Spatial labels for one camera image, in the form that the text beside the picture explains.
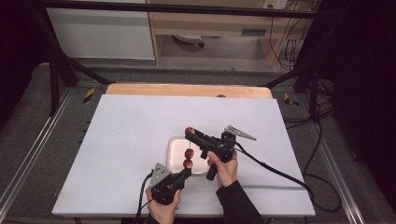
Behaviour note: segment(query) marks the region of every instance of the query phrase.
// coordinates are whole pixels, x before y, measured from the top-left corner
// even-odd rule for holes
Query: floor
[[[171,36],[165,38],[163,60],[158,66],[147,62],[97,62],[85,61],[99,75],[118,82],[154,82],[154,83],[189,83],[257,86],[286,73],[278,66],[267,68],[265,58],[255,39],[206,37],[205,47],[180,43]],[[50,135],[43,140],[39,154],[32,156],[32,164],[26,168],[27,175],[16,176],[26,155],[39,136],[50,112],[49,70],[46,65],[37,67],[33,80],[26,93],[14,110],[7,124],[0,130],[0,221],[3,223],[74,223],[73,219],[57,217],[51,213],[56,195],[62,188],[68,171],[73,164],[80,142],[89,128],[89,121],[106,86],[93,82],[83,74],[76,88],[62,88],[70,94],[62,115],[56,122]],[[295,79],[290,79],[273,88],[274,97],[284,118],[306,117],[307,97],[304,93],[296,94],[291,86]],[[89,88],[95,87],[95,93],[88,104],[83,100]],[[285,93],[300,106],[285,104]],[[326,96],[319,96],[319,102],[327,101]],[[321,121],[323,139],[321,146],[330,150],[350,190],[353,202],[359,208],[366,223],[396,223],[392,211],[380,190],[376,187],[370,172],[364,163],[352,160],[348,142],[343,135],[336,117],[329,116]],[[318,125],[307,124],[288,129],[290,141],[303,170],[313,148],[317,143]],[[322,149],[312,160],[308,171],[333,182],[332,172],[326,165]],[[10,193],[7,188],[13,177],[20,178],[18,194]],[[306,179],[317,195],[317,203],[327,208],[334,208],[338,201],[327,185],[315,179]],[[309,217],[309,223],[349,223],[348,211],[341,208],[329,213],[316,208],[317,215]],[[83,223],[120,223],[117,218],[83,218]],[[304,223],[301,218],[279,218],[274,223]]]

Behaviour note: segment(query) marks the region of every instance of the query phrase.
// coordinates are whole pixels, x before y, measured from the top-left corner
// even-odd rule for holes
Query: white wall
[[[145,3],[145,0],[90,1]],[[61,47],[70,57],[155,59],[146,12],[48,8],[48,13]]]

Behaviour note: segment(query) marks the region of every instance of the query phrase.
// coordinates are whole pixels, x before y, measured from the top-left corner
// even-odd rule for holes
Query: gray floor
[[[148,63],[128,64],[128,66],[111,63],[92,70],[103,77],[118,82],[154,82],[154,83],[190,83],[257,86],[278,77],[284,69],[267,69],[262,67],[264,57],[258,51],[257,42],[234,38],[209,37],[203,49],[196,46],[180,44],[168,37],[165,39],[163,63],[160,66]],[[47,144],[30,174],[26,178],[18,196],[7,212],[5,223],[73,223],[70,218],[56,217],[51,209],[56,201],[55,193],[62,188],[68,171],[79,149],[79,141],[84,138],[84,130],[89,128],[106,86],[94,84],[90,78],[78,75],[80,85],[73,89],[61,118],[52,131]],[[293,80],[288,80],[281,87],[273,89],[274,97],[279,102],[281,113],[287,118],[305,117],[301,106],[284,104],[284,93],[291,100],[298,101],[305,94],[294,94],[290,88]],[[95,85],[95,94],[89,104],[83,99],[91,85]],[[48,67],[37,67],[28,90],[15,108],[13,115],[0,130],[0,193],[17,172],[35,138],[48,119],[50,112],[50,88]],[[364,163],[351,159],[347,141],[340,129],[337,119],[328,117],[322,122],[323,135],[342,174],[352,192],[367,223],[396,223],[396,215],[388,206],[384,196],[377,188]],[[307,125],[289,129],[297,161],[303,169],[317,141],[312,128]],[[313,159],[309,173],[331,180],[320,154]],[[317,203],[325,207],[334,207],[336,199],[332,191],[318,181],[307,179],[316,193]],[[316,208],[317,215],[310,217],[313,223],[348,223],[344,209],[336,213],[327,213]],[[276,219],[279,222],[302,222],[300,219]],[[104,223],[115,222],[109,219]]]

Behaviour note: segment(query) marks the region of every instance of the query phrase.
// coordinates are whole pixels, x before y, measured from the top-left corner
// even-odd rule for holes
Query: black sleeve
[[[262,224],[259,211],[236,180],[230,186],[216,191],[223,207],[225,224]]]

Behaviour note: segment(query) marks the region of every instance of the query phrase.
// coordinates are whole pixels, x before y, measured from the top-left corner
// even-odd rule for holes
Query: hand
[[[208,164],[211,166],[212,164],[216,164],[218,166],[218,187],[228,187],[233,182],[236,181],[236,173],[238,168],[238,161],[236,159],[236,151],[233,152],[233,156],[231,160],[227,163],[223,163],[219,157],[209,151],[207,152],[207,156],[209,157]]]
[[[150,201],[152,199],[151,188],[146,189],[146,196]],[[148,210],[152,217],[161,224],[172,224],[175,219],[177,205],[180,203],[180,189],[176,191],[174,200],[170,204],[160,204],[152,200],[148,204]]]

